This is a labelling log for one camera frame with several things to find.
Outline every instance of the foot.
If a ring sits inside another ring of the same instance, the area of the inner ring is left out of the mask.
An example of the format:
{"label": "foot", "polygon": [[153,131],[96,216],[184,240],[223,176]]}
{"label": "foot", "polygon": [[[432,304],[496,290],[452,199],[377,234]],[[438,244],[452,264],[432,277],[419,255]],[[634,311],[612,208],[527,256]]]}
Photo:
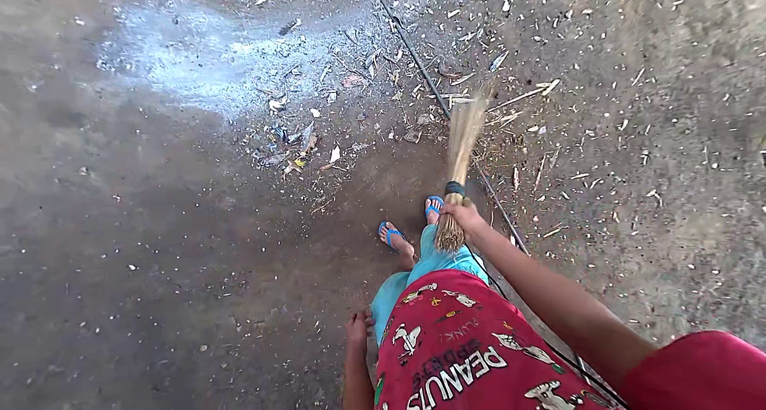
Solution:
{"label": "foot", "polygon": [[412,266],[415,265],[415,248],[412,247],[412,244],[408,243],[401,234],[392,232],[391,237],[389,238],[389,230],[397,231],[397,228],[390,221],[386,221],[385,226],[382,226],[378,232],[381,241],[383,241],[384,244],[388,244],[388,241],[390,240],[391,248],[396,250],[402,259],[402,266],[411,269]]}
{"label": "foot", "polygon": [[428,207],[434,207],[436,210],[429,210],[428,214],[426,214],[426,223],[429,225],[435,225],[439,221],[439,208],[441,208],[441,204],[434,200],[434,199],[426,199],[426,210],[428,210]]}

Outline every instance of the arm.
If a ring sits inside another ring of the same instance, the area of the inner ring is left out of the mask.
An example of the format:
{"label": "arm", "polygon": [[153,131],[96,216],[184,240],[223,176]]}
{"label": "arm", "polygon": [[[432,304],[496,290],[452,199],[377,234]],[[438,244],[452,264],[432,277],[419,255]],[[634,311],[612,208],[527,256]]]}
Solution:
{"label": "arm", "polygon": [[529,308],[612,386],[620,387],[623,376],[656,349],[580,285],[517,249],[470,201],[465,206],[445,204],[442,212],[457,219]]}
{"label": "arm", "polygon": [[345,324],[343,410],[372,410],[375,406],[375,390],[366,361],[367,327],[373,323],[369,311],[358,311]]}

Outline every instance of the hand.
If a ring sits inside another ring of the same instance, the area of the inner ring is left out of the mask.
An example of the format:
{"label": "hand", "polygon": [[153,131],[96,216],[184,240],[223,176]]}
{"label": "hand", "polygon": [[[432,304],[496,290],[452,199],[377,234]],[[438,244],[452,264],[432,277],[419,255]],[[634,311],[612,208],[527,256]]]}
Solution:
{"label": "hand", "polygon": [[368,328],[375,324],[369,309],[358,309],[351,313],[345,324],[346,349],[360,349],[367,353],[367,337],[372,334]]}
{"label": "hand", "polygon": [[474,203],[468,198],[463,198],[462,205],[444,204],[439,212],[452,214],[460,227],[463,228],[469,236],[475,234],[476,231],[489,226],[479,215]]}

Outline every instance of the black tape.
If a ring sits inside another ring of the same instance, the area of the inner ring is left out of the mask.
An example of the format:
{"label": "black tape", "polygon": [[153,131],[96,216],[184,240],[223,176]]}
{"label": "black tape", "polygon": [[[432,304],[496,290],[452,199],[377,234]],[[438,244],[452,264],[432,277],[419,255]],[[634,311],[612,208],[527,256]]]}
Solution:
{"label": "black tape", "polygon": [[446,183],[444,194],[449,195],[450,193],[460,193],[464,198],[466,197],[465,188],[457,181],[449,181]]}

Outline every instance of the broom bristles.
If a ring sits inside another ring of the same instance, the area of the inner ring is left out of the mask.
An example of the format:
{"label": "broom bristles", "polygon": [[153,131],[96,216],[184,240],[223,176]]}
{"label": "broom bristles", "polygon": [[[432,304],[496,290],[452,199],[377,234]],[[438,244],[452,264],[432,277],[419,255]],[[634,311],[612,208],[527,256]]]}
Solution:
{"label": "broom bristles", "polygon": [[[482,89],[474,102],[453,114],[450,120],[450,140],[447,147],[447,178],[465,186],[471,152],[474,150],[476,137],[484,124],[484,109],[487,99]],[[449,193],[444,197],[446,204],[463,204],[463,195]],[[439,216],[434,245],[437,250],[456,253],[466,242],[465,232],[458,225],[452,214]]]}

